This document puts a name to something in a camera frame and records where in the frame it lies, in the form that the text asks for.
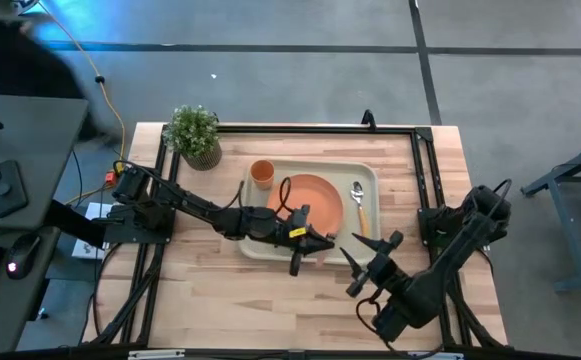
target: tray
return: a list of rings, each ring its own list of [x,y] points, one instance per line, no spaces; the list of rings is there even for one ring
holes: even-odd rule
[[[361,224],[357,212],[357,203],[350,197],[352,183],[359,181],[363,187],[361,205],[366,213],[370,228],[370,237],[381,238],[379,224],[379,181],[374,170],[365,164],[353,162],[308,162],[292,160],[272,160],[274,164],[274,183],[277,184],[286,176],[298,174],[313,174],[328,180],[341,195],[343,201],[343,223],[335,239],[336,246],[328,250],[324,263],[347,265],[345,257],[339,250],[343,247],[360,265],[365,265],[374,257],[374,252],[352,236],[361,233]],[[250,177],[250,169],[246,169],[245,185],[243,187],[243,202],[250,206],[266,206],[271,190],[260,190]],[[239,248],[249,258],[260,260],[290,261],[292,251],[250,239],[239,241]],[[317,254],[303,258],[303,262],[316,262]]]

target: wooden tabletop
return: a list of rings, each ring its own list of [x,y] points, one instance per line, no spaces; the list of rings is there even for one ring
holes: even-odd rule
[[[137,124],[129,160],[154,165],[162,125]],[[459,130],[454,126],[432,129],[446,202],[458,206],[471,189]],[[392,257],[410,274],[429,265],[416,222],[420,204],[407,136],[222,134],[220,142],[223,159],[210,171],[194,171],[181,161],[177,179],[181,187],[225,204],[234,196],[247,166],[257,159],[362,162],[379,177],[382,236],[387,238],[395,229],[405,235]],[[164,174],[170,159],[171,153],[166,157]],[[431,184],[425,156],[423,163],[427,184]],[[428,196],[434,206],[434,194]],[[121,246],[105,269],[97,301],[102,326],[112,320],[128,296],[137,248]],[[506,343],[487,262],[479,254],[473,255],[460,278],[467,303],[493,337]],[[335,265],[316,269],[305,264],[298,277],[291,277],[288,264],[246,258],[236,242],[223,239],[210,225],[178,213],[175,234],[163,260],[149,345],[383,350],[383,343],[355,315],[358,299],[370,295],[374,288],[366,285],[358,299],[352,299],[345,292],[350,281],[350,269]],[[142,300],[133,338],[140,327],[143,305]],[[372,306],[361,308],[368,322],[374,311]],[[452,307],[450,311],[454,320]],[[459,340],[458,330],[453,329],[453,333]],[[407,328],[393,345],[398,349],[432,349],[440,343],[440,335],[435,319],[421,329]],[[89,321],[84,340],[93,337]]]

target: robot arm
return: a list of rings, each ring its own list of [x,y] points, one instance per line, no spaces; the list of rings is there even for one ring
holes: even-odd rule
[[[156,186],[153,196],[147,191],[150,178]],[[254,241],[291,249],[292,276],[297,276],[303,256],[334,247],[331,239],[317,233],[308,223],[309,205],[291,209],[286,220],[266,207],[219,207],[141,166],[124,169],[112,196],[123,205],[113,207],[111,214],[116,215],[106,219],[108,225],[135,226],[158,233],[172,223],[175,210],[181,211],[209,223],[226,239],[238,241],[248,236]]]
[[[403,235],[398,231],[392,234],[389,241],[355,235],[376,252],[366,270],[341,249],[352,267],[354,278],[347,290],[348,295],[356,297],[367,280],[378,288],[375,299],[382,290],[391,294],[386,306],[372,320],[382,340],[394,341],[406,326],[420,328],[439,314],[450,276],[463,266],[477,248],[505,234],[510,204],[503,196],[480,186],[466,196],[461,207],[443,208],[423,219],[422,225],[433,232],[451,234],[453,239],[428,269],[413,276],[402,271],[389,257],[403,240]]]

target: silver spoon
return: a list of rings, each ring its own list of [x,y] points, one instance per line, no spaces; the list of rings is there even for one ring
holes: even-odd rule
[[[352,183],[352,190],[350,190],[350,196],[352,199],[357,202],[358,211],[359,211],[359,222],[361,223],[361,235],[368,237],[369,229],[368,229],[368,221],[366,220],[366,214],[363,211],[363,207],[361,206],[361,199],[363,199],[363,188],[358,181]]]

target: concrete floor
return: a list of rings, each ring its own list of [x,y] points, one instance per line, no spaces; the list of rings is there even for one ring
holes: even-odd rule
[[[581,0],[418,3],[428,46],[581,48]],[[417,45],[407,0],[54,0],[47,5],[85,42]],[[46,41],[67,39],[53,24],[37,26],[36,34]],[[83,57],[60,54],[73,65],[101,122],[116,126]],[[184,103],[204,104],[225,122],[357,123],[371,108],[384,124],[430,124],[417,54],[97,51],[92,56],[128,136],[136,122],[167,121]],[[431,55],[429,60],[441,121],[460,127],[473,184],[493,186],[510,177],[519,188],[580,151],[581,56]],[[85,188],[99,187],[115,155],[93,144],[77,150]],[[75,174],[70,163],[57,199],[78,191]],[[581,291],[552,289],[573,271],[552,202],[547,193],[524,199],[516,191],[509,200],[510,234],[493,245],[492,256],[510,344],[581,356]],[[83,285],[74,289],[90,291]],[[69,342],[41,328],[69,324],[80,330],[87,298],[74,296],[64,305],[68,310],[57,310],[65,322],[55,318],[26,329],[20,347],[37,346],[38,340],[26,343],[34,331],[45,336],[48,347]],[[79,333],[71,332],[73,344]]]

